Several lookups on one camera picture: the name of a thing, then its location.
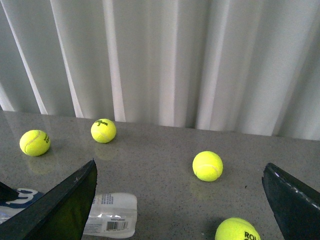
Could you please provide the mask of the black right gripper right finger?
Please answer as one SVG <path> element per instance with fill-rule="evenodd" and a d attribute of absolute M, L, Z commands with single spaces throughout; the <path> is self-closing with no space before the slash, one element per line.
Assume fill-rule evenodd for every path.
<path fill-rule="evenodd" d="M 261 180 L 283 238 L 318 240 L 320 193 L 271 162 Z"/>

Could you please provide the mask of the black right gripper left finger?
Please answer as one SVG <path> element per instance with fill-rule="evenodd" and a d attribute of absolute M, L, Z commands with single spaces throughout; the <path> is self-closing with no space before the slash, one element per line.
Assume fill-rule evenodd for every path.
<path fill-rule="evenodd" d="M 90 160 L 33 204 L 0 225 L 2 240 L 80 240 L 96 194 Z"/>

